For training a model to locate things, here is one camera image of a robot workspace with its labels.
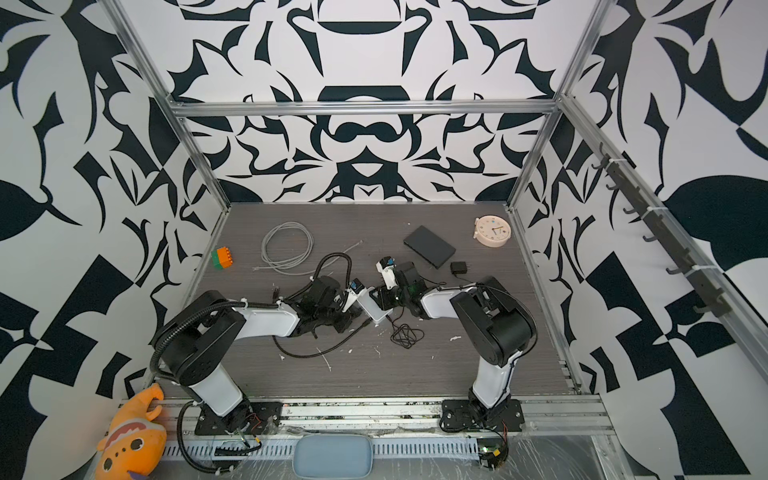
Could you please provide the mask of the white network switch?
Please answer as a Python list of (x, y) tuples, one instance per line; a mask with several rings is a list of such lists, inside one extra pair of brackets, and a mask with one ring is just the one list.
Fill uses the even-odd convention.
[(382, 309), (370, 295), (370, 290), (363, 290), (357, 296), (356, 303), (363, 309), (375, 325), (381, 324), (392, 312), (392, 309)]

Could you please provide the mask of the black power adapter with cable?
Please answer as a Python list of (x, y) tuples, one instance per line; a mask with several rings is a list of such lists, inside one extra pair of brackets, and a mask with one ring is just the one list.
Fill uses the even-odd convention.
[(390, 334), (390, 341), (404, 349), (411, 349), (418, 344), (425, 337), (425, 332), (419, 328), (413, 328), (407, 323), (398, 324), (398, 321), (405, 313), (405, 309), (402, 308), (400, 314), (393, 318), (391, 315), (387, 315), (392, 332)]

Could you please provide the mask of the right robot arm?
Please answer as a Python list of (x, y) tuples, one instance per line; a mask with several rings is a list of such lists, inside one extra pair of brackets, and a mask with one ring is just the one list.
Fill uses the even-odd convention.
[(424, 278), (411, 262), (391, 257), (376, 263), (383, 285), (375, 290), (383, 310), (402, 308), (422, 320), (456, 319), (480, 361), (469, 400), (486, 415), (511, 398), (510, 383), (517, 361), (538, 340), (530, 312), (493, 276), (446, 287)]

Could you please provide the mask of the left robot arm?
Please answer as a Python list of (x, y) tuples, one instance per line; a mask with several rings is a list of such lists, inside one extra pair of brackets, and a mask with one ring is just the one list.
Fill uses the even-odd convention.
[(365, 292), (357, 280), (342, 285), (328, 276), (271, 303), (228, 300), (216, 290), (206, 291), (155, 334), (150, 371), (181, 386), (233, 431), (250, 414), (245, 393), (222, 365), (235, 341), (315, 335), (320, 327), (342, 333), (364, 312), (358, 298)]

